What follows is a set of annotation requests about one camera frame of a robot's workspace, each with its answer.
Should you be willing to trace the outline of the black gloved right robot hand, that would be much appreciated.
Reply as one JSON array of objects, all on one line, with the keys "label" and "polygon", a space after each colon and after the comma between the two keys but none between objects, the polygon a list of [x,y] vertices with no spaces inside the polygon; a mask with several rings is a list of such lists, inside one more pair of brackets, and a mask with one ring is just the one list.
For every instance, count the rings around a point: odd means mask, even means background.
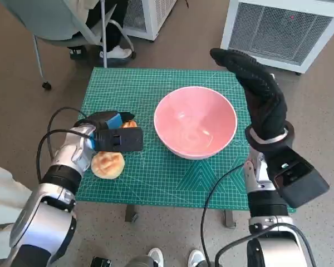
[{"label": "black gloved right robot hand", "polygon": [[262,140],[284,133],[287,105],[284,94],[265,66],[246,53],[212,48],[217,65],[235,74],[244,89],[252,129]]}]

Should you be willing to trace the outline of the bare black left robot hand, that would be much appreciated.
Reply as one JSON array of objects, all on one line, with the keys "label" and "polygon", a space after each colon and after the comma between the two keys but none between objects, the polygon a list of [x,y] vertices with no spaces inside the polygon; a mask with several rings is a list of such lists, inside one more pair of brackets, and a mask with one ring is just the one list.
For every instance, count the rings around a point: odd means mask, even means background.
[{"label": "bare black left robot hand", "polygon": [[74,127],[93,125],[97,130],[117,129],[135,117],[131,112],[99,111],[78,120]]}]

